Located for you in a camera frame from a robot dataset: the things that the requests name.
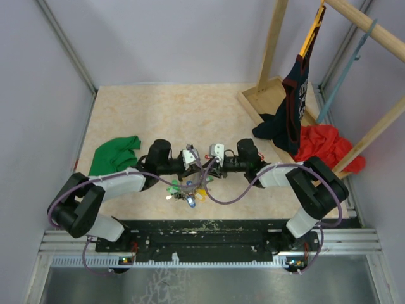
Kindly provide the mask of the large metal keyring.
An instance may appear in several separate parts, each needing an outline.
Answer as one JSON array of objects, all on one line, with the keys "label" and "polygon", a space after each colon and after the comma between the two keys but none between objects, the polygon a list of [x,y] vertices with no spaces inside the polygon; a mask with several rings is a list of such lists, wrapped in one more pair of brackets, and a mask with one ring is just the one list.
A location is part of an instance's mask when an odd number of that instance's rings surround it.
[{"label": "large metal keyring", "polygon": [[202,177],[201,180],[199,181],[185,181],[185,185],[187,186],[187,189],[185,190],[187,194],[189,193],[194,193],[198,188],[200,188],[201,184],[204,182],[204,173],[205,170],[202,169]]}]

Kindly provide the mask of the bunch of tagged keys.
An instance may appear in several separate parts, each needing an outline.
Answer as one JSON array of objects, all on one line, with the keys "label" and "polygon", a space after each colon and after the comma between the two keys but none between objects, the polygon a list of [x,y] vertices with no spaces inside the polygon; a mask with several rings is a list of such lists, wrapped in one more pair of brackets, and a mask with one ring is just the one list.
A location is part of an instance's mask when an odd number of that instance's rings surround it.
[{"label": "bunch of tagged keys", "polygon": [[187,194],[186,189],[185,181],[180,182],[179,180],[173,179],[171,185],[166,188],[168,192],[166,199],[182,200],[185,201],[189,207],[195,208],[197,202],[204,202],[208,197],[202,184],[194,193]]}]

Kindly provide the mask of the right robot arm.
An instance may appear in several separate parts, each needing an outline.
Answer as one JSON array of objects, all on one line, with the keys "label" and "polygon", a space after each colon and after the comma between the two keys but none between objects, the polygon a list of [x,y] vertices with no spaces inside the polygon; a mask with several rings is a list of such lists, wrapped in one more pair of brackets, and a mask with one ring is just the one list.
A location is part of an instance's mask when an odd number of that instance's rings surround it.
[{"label": "right robot arm", "polygon": [[342,220],[341,203],[349,195],[342,180],[317,156],[299,163],[267,163],[252,139],[241,139],[237,143],[237,154],[232,156],[225,155],[224,145],[212,144],[208,160],[201,165],[201,169],[204,179],[208,175],[222,178],[228,173],[243,173],[249,182],[239,197],[227,202],[214,200],[221,205],[241,200],[253,186],[261,189],[291,188],[301,207],[287,221],[282,241],[292,251],[305,243],[305,234],[334,208],[338,209],[334,226],[339,225]]}]

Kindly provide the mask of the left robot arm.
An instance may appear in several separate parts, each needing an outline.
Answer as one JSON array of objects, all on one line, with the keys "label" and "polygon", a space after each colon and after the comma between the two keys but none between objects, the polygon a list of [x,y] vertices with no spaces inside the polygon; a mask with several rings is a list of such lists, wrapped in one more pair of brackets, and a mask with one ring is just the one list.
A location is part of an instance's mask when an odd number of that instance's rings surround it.
[{"label": "left robot arm", "polygon": [[170,142],[157,139],[146,155],[122,171],[93,177],[71,175],[49,205],[48,221],[73,238],[101,238],[116,250],[125,251],[132,243],[131,235],[118,219],[101,215],[101,205],[124,194],[146,191],[162,181],[164,175],[183,179],[201,169],[199,153],[192,145],[173,158]]}]

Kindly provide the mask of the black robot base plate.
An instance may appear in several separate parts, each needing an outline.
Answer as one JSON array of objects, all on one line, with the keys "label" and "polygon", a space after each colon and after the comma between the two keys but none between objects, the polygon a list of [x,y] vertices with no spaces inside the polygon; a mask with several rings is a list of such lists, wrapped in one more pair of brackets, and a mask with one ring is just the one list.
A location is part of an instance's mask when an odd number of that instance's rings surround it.
[{"label": "black robot base plate", "polygon": [[242,248],[253,245],[258,248],[260,257],[307,248],[311,231],[299,239],[292,239],[284,234],[286,223],[282,219],[125,220],[126,234],[115,243],[99,238],[96,251],[135,253],[145,250],[146,240],[150,241],[151,247],[167,246],[171,250],[182,246]]}]

